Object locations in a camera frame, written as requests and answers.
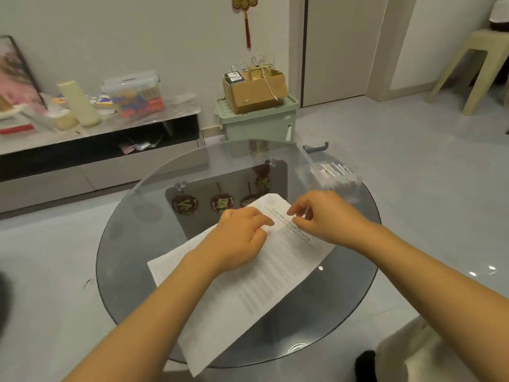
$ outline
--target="green storage bin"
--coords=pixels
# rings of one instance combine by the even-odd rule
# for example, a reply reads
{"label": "green storage bin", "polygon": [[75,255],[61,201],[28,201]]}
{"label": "green storage bin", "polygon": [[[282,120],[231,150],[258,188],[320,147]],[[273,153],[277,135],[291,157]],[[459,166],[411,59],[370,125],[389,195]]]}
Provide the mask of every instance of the green storage bin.
{"label": "green storage bin", "polygon": [[216,113],[227,141],[263,139],[292,141],[299,102],[293,96],[283,105],[264,110],[235,114],[225,99],[216,101]]}

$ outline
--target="hand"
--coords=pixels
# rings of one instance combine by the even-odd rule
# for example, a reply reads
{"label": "hand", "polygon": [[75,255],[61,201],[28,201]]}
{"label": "hand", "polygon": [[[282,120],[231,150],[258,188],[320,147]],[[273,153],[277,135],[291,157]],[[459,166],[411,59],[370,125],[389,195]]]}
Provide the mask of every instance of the hand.
{"label": "hand", "polygon": [[217,275],[253,260],[265,243],[267,233],[263,225],[274,225],[269,217],[258,209],[225,210],[220,222],[194,249],[205,262],[209,262]]}
{"label": "hand", "polygon": [[299,229],[322,240],[359,250],[373,223],[335,192],[308,192],[290,207],[287,214],[296,215]]}

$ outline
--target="chair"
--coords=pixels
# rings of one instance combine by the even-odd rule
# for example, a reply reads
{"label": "chair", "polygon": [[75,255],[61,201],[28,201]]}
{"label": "chair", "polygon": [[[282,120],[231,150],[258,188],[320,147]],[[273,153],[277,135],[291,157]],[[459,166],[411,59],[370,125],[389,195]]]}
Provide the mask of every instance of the chair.
{"label": "chair", "polygon": [[[467,103],[462,112],[463,115],[474,114],[477,105],[484,95],[486,95],[498,71],[500,71],[507,57],[509,57],[509,33],[507,32],[496,32],[490,31],[489,29],[481,29],[480,31],[472,32],[461,49],[456,53],[453,61],[440,76],[435,88],[429,92],[429,95],[424,100],[425,102],[433,102],[439,89],[456,68],[463,55],[470,49],[476,51],[466,67],[465,72],[456,82],[453,92],[455,94],[464,92],[480,70],[477,81],[474,84],[472,92],[468,96]],[[506,88],[504,106],[509,104],[509,83]]]}

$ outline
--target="round glass tabletop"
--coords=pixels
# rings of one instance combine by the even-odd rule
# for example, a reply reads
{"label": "round glass tabletop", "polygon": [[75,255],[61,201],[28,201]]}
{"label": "round glass tabletop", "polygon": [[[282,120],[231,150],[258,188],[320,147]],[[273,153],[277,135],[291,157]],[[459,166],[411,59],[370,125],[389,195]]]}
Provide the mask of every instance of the round glass tabletop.
{"label": "round glass tabletop", "polygon": [[[156,288],[147,262],[185,243],[258,193],[293,203],[306,192],[299,150],[283,141],[230,141],[201,147],[157,169],[117,206],[97,253],[99,292],[119,324]],[[355,207],[380,223],[365,186]],[[238,367],[283,357],[322,339],[357,308],[377,268],[337,246],[320,266],[222,353],[211,367]],[[178,346],[170,359],[185,362]]]}

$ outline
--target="door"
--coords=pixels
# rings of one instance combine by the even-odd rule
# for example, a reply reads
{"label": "door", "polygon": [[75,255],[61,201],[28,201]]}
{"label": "door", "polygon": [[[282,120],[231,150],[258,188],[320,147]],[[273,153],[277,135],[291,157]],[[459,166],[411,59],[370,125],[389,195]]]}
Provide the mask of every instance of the door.
{"label": "door", "polygon": [[366,93],[387,0],[306,0],[302,106]]}

